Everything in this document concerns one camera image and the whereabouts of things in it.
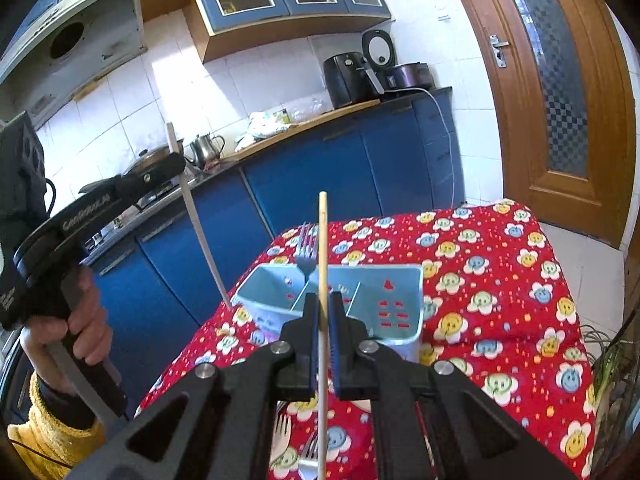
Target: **metal teapot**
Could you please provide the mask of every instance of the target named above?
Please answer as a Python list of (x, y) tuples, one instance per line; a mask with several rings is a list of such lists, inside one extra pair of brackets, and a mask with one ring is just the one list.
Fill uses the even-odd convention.
[[(222, 146), (217, 147), (214, 139), (221, 139)], [(213, 138), (210, 135), (196, 136), (195, 140), (190, 144), (191, 151), (195, 158), (196, 166), (204, 170), (206, 166), (220, 160), (220, 155), (225, 147), (225, 138), (216, 135)]]

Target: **chopstick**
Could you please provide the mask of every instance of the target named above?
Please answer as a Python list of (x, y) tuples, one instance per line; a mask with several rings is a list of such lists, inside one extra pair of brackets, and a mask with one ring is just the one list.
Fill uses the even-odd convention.
[[(169, 142), (169, 147), (171, 148), (171, 152), (179, 152), (178, 141), (175, 138), (174, 124), (167, 123), (166, 124), (166, 138)], [(184, 198), (184, 204), (187, 206), (187, 212), (189, 213), (189, 218), (191, 218), (191, 223), (193, 224), (193, 229), (196, 231), (196, 236), (198, 237), (198, 242), (200, 243), (200, 248), (202, 249), (202, 253), (204, 254), (204, 259), (207, 261), (207, 265), (209, 266), (209, 270), (213, 275), (213, 280), (216, 282), (218, 286), (218, 291), (220, 292), (220, 296), (225, 300), (225, 306), (228, 310), (232, 310), (231, 300), (229, 299), (229, 295), (226, 293), (225, 284), (222, 282), (222, 278), (220, 277), (220, 273), (218, 272), (218, 267), (216, 266), (215, 261), (213, 260), (213, 256), (211, 255), (211, 250), (209, 249), (209, 244), (207, 244), (207, 238), (204, 235), (204, 231), (202, 230), (202, 224), (200, 224), (200, 218), (198, 216), (198, 211), (196, 210), (195, 202), (193, 201), (193, 196), (191, 195), (191, 189), (189, 189), (189, 184), (187, 184), (187, 177), (184, 175), (184, 172), (180, 174), (180, 188), (182, 189), (182, 196)]]
[(327, 379), (329, 359), (328, 331), (328, 235), (326, 192), (319, 197), (318, 221), (318, 298), (320, 300), (320, 323), (318, 335), (318, 479), (326, 478), (326, 412)]

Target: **checkered glass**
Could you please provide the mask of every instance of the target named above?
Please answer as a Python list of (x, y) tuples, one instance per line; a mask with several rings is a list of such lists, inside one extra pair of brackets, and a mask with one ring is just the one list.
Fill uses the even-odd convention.
[(545, 96), (547, 167), (587, 178), (587, 107), (574, 38), (558, 0), (514, 0)]

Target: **door lock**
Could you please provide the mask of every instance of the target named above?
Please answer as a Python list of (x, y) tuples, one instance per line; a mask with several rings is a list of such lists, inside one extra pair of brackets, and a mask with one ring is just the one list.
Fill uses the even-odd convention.
[(510, 43), (508, 41), (499, 41), (497, 34), (489, 36), (489, 43), (494, 50), (495, 62), (498, 65), (498, 68), (506, 68), (507, 62), (504, 60), (504, 56), (502, 55), (502, 48), (504, 46), (510, 46)]

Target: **person's arm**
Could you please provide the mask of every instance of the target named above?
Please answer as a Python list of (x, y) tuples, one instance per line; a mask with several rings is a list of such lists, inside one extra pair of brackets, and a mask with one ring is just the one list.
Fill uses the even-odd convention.
[[(76, 396), (44, 345), (61, 340), (69, 330), (78, 335), (74, 345), (76, 358), (93, 365), (107, 357), (113, 339), (106, 323), (106, 311), (100, 305), (100, 291), (94, 285), (90, 270), (82, 270), (79, 286), (84, 293), (67, 322), (33, 317), (22, 330), (20, 342), (36, 370), (29, 391), (32, 406), (27, 422), (7, 428), (10, 439), (69, 466), (75, 466), (104, 443), (104, 428)], [(14, 446), (39, 479), (59, 480), (69, 472), (67, 467), (23, 446)]]

